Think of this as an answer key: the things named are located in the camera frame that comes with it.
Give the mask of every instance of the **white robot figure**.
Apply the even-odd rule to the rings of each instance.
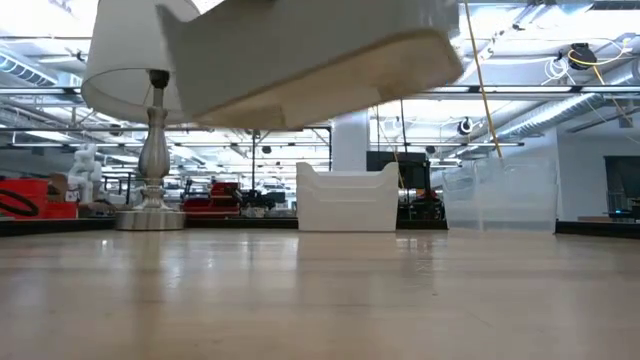
[[[83,145],[74,154],[73,167],[67,175],[69,190],[76,189],[79,199],[67,197],[67,201],[79,200],[81,204],[93,202],[93,183],[102,179],[102,165],[95,161],[98,147],[95,144]]]

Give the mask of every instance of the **white wall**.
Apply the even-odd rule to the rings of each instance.
[[[67,173],[73,165],[73,154],[58,149],[45,149],[45,155],[33,155],[31,150],[0,150],[0,175],[18,177],[23,173],[48,176]]]
[[[558,138],[563,214],[561,220],[605,216],[607,172],[605,156],[640,156],[640,145],[625,137],[565,134]]]

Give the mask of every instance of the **lamp base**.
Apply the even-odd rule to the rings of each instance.
[[[116,230],[169,231],[184,229],[185,213],[178,211],[121,211],[116,214]]]

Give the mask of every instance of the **white plastic container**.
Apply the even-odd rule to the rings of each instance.
[[[297,164],[298,223],[302,231],[396,230],[398,164],[381,172],[317,173]]]
[[[443,180],[451,229],[555,232],[557,170],[549,159],[477,160]]]

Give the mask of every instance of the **white pillar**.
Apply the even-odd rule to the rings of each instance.
[[[367,171],[369,113],[341,115],[332,124],[333,171]]]

